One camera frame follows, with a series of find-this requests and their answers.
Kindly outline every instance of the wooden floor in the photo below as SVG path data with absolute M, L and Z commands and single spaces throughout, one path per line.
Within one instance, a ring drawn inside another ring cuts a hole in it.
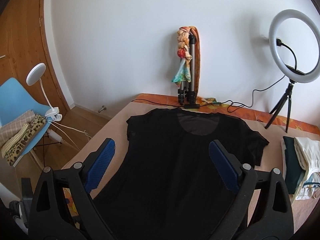
M 91 137 L 93 137 L 108 121 L 108 119 L 92 114 L 79 107 L 74 107 L 69 112 L 67 112 L 60 123 L 65 126 L 78 129 L 80 131 L 86 131 Z M 62 129 L 76 143 L 79 149 L 82 149 L 87 144 L 88 137 L 85 134 L 59 125 L 57 126 Z M 62 136 L 65 141 L 73 145 L 73 143 L 63 132 L 56 129 L 55 127 L 50 127 L 50 129 L 55 130 L 60 136 Z M 52 143 L 52 141 L 49 138 L 45 138 L 44 143 Z M 39 141 L 38 143 L 38 145 L 41 144 L 43 144 L 43 140 Z M 44 148 L 44 151 L 42 146 L 36 146 L 35 152 L 42 162 L 44 155 L 45 166 L 50 166 L 54 170 L 61 169 L 78 153 L 78 151 L 73 150 L 63 144 L 53 144 L 46 146 Z M 16 172 L 19 183 L 21 181 L 21 178 L 30 178 L 32 189 L 35 189 L 41 170 L 31 159 L 29 153 L 25 154 L 17 164 Z

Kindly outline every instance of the dark green folded garment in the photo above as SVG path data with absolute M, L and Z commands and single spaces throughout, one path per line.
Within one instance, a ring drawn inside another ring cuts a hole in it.
M 294 149 L 294 138 L 284 136 L 283 137 L 286 150 L 285 163 L 287 165 L 287 173 L 285 176 L 285 184 L 287 185 L 289 194 L 294 194 L 297 187 L 297 182 L 300 178 L 303 169 L 301 168 L 296 151 Z

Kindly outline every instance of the wooden door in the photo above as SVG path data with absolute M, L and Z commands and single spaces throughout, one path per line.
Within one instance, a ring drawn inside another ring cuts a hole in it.
M 37 82 L 33 86 L 26 83 L 29 71 L 43 62 L 47 66 L 41 78 L 44 90 L 51 105 L 59 107 L 60 113 L 64 115 L 68 109 L 48 69 L 40 31 L 39 11 L 40 0 L 10 0 L 0 15 L 0 56 L 6 55 L 0 58 L 0 85 L 8 78 L 14 77 L 36 101 L 47 105 L 40 83 Z

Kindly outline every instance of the tripod leg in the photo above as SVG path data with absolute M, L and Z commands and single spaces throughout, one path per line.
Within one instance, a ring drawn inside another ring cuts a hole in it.
M 273 114 L 274 111 L 276 111 L 279 107 L 279 105 L 281 104 L 281 102 L 284 100 L 284 98 L 286 98 L 287 95 L 286 93 L 283 94 L 283 96 L 280 98 L 280 100 L 278 101 L 278 103 L 276 104 L 276 106 L 271 110 L 270 114 Z
M 273 114 L 273 116 L 271 117 L 270 121 L 267 123 L 267 125 L 265 126 L 266 129 L 269 128 L 269 126 L 272 124 L 272 122 L 274 121 L 274 119 L 276 119 L 277 115 L 279 114 L 280 110 L 282 109 L 284 103 L 287 101 L 288 97 L 286 96 L 285 98 L 282 97 L 281 100 L 279 101 L 278 107 L 276 109 L 276 112 Z
M 285 126 L 285 132 L 288 133 L 289 121 L 290 121 L 290 113 L 291 113 L 291 96 L 289 96 L 288 101 L 288 117 L 287 117 L 287 124 Z

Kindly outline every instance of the chair backrest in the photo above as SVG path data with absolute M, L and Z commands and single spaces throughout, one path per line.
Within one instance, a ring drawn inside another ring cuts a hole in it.
M 0 86 L 0 125 L 5 125 L 28 110 L 45 115 L 50 107 L 39 104 L 15 79 L 9 78 Z

